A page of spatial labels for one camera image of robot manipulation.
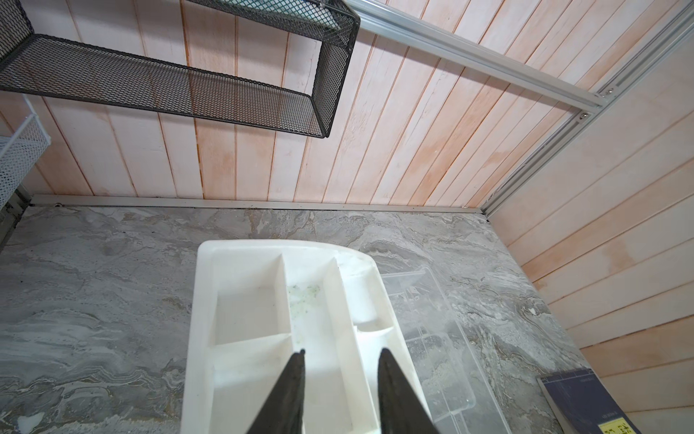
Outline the white plastic drawer organizer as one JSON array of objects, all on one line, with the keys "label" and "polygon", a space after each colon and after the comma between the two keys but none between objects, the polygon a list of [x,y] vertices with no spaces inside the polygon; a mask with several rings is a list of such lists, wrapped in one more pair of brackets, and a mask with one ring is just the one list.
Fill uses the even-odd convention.
[{"label": "white plastic drawer organizer", "polygon": [[181,430],[244,433],[289,358],[305,354],[305,433],[377,433],[381,351],[419,398],[375,260],[307,241],[207,241],[197,251]]}]

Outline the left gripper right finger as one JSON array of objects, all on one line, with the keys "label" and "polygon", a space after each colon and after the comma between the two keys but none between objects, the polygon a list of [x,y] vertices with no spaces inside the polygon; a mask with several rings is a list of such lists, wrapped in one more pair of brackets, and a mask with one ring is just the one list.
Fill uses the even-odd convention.
[{"label": "left gripper right finger", "polygon": [[381,350],[377,380],[382,433],[438,434],[433,421],[388,348]]}]

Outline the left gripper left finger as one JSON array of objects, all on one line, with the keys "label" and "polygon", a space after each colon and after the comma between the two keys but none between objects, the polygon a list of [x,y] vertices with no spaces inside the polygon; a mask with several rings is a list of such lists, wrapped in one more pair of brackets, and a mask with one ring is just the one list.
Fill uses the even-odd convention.
[{"label": "left gripper left finger", "polygon": [[305,349],[289,357],[247,434],[303,432]]}]

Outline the clear plastic drawer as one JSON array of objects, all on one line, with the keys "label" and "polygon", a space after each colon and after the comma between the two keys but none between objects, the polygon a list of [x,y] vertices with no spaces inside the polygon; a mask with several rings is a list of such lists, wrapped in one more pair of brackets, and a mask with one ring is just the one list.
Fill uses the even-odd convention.
[{"label": "clear plastic drawer", "polygon": [[509,433],[474,351],[428,267],[382,276],[441,433]]}]

